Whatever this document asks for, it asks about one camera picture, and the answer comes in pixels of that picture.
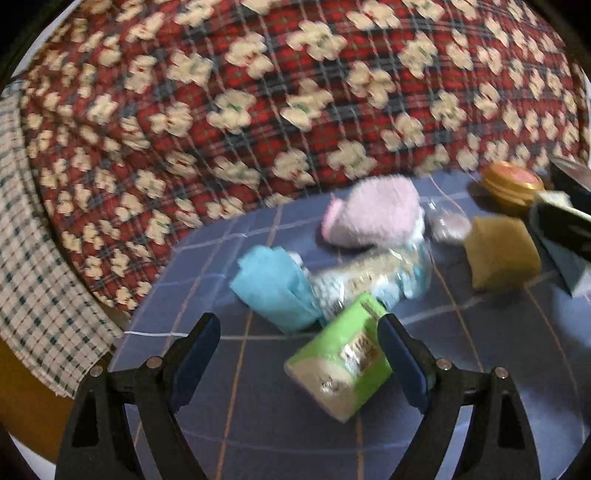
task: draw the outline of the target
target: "green package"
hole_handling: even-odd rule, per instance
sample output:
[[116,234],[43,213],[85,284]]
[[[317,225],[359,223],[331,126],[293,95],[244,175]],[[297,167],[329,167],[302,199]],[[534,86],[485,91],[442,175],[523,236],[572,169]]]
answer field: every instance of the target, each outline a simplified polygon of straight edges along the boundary
[[285,372],[338,421],[349,420],[392,374],[378,343],[385,314],[365,293],[285,362]]

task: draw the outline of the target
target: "checkered cloth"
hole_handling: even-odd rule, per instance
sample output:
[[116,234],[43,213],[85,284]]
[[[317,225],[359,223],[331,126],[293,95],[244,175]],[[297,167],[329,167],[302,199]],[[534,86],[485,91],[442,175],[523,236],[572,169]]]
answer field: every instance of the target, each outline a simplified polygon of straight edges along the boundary
[[73,397],[119,328],[61,257],[41,220],[25,154],[20,85],[0,100],[0,337],[57,395]]

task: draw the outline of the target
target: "table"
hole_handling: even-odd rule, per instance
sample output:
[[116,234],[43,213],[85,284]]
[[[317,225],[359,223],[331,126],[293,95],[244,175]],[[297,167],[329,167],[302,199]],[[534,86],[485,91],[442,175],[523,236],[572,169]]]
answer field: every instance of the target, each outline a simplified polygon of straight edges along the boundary
[[[495,214],[492,199],[468,174],[440,173],[414,183],[422,203],[434,199],[470,217]],[[257,244],[296,251],[312,271],[352,258],[319,240],[329,201],[330,194],[300,199],[193,232],[177,245],[112,362],[111,369],[137,367],[163,354],[203,312],[219,316],[222,340],[192,402],[177,414],[210,480],[386,480],[421,420],[394,377],[351,421],[331,419],[283,371],[284,361],[313,334],[282,335],[228,287],[236,259]],[[550,480],[589,433],[591,301],[570,297],[534,240],[541,275],[524,288],[496,294],[472,290],[462,247],[433,244],[428,294],[401,302],[394,313],[435,356],[464,369],[509,370],[530,418],[542,478]],[[438,478],[453,473],[469,409],[460,413]],[[128,416],[146,478],[160,478],[135,407],[128,407]]]

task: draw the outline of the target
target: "gold lid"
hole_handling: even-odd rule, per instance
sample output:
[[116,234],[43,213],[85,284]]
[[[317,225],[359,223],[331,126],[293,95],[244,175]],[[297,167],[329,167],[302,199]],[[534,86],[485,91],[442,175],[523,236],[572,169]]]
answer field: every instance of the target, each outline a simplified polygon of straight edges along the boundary
[[535,173],[505,161],[489,165],[480,182],[501,206],[515,211],[529,209],[535,194],[544,190],[542,179]]
[[496,188],[515,193],[528,192],[533,195],[544,190],[544,182],[535,173],[506,161],[490,164],[482,173],[482,180]]

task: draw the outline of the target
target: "clear plastic bag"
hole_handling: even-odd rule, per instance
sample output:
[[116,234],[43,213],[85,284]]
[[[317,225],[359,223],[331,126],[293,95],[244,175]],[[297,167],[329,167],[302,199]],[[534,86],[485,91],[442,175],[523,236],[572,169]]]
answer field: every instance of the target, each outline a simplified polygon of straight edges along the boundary
[[429,202],[425,212],[431,235],[436,242],[463,245],[472,230],[470,219],[459,212],[451,212],[435,202]]
[[311,275],[310,285],[327,323],[362,293],[371,293],[391,312],[400,300],[427,291],[432,270],[428,242],[377,247],[349,263]]

